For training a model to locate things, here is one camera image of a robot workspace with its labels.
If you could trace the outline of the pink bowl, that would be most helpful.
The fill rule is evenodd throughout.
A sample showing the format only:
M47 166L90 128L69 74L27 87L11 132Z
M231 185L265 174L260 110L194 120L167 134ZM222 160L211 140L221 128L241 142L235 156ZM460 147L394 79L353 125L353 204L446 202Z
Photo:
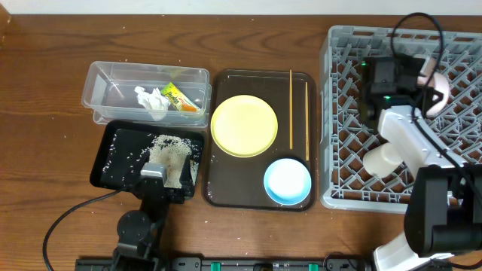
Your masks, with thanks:
M433 58L423 56L422 54L416 54L414 58L422 63L416 85L423 88L426 83L429 83L427 86L428 90L424 91L426 97L423 98L420 110L425 116L432 117L447 104L450 85L448 79L440 72L435 72L432 78L429 79L430 74L435 70L436 62Z

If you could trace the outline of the white tissue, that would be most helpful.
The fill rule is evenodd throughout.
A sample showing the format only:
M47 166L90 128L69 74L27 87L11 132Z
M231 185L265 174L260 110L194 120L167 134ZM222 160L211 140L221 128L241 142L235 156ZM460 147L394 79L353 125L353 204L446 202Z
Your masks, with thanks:
M153 120L159 121L166 116L171 102L161 94L158 87L155 87L151 93L141 86L135 87L134 91L137 94L138 103L148 111Z

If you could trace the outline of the green snack wrapper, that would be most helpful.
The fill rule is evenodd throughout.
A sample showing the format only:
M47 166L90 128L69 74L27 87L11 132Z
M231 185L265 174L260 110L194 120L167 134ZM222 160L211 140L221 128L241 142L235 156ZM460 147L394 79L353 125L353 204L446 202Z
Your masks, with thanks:
M160 93L165 96L178 111L198 112L200 108L195 105L172 82L168 83Z

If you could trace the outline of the yellow plate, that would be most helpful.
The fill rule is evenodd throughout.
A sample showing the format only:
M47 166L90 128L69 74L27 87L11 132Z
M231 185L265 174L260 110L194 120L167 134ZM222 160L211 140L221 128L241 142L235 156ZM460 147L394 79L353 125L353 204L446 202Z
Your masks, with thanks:
M226 154L254 157L274 143L278 119L263 99L238 95L226 99L215 109L210 131L214 143Z

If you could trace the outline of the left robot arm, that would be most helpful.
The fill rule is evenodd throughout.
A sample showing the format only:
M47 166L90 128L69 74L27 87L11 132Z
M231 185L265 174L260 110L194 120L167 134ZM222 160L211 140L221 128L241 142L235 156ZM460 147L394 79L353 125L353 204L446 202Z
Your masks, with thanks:
M159 251L160 237L169 206L182 204L194 195L191 163L182 166L180 188L165 187L165 177L163 165L144 163L128 179L128 191L142 202L138 210L128 211L117 223L119 240L110 270L155 271L169 266Z

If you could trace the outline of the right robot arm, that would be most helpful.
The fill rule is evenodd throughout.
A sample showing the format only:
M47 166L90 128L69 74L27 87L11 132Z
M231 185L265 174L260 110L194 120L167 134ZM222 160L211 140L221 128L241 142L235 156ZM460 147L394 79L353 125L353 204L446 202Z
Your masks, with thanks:
M374 250L375 270L415 270L481 249L481 166L451 151L424 118L447 104L450 85L429 56L361 61L358 112L414 179L404 231Z

